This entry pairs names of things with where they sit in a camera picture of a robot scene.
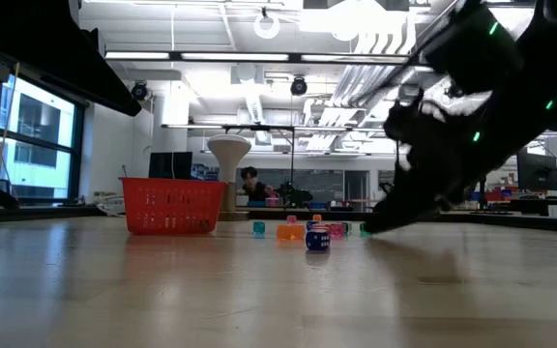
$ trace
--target plastic basket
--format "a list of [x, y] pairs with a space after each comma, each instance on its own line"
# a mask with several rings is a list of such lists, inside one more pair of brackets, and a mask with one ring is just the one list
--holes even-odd
[[126, 224], [135, 235], [208, 233], [217, 226], [226, 183], [122, 178]]

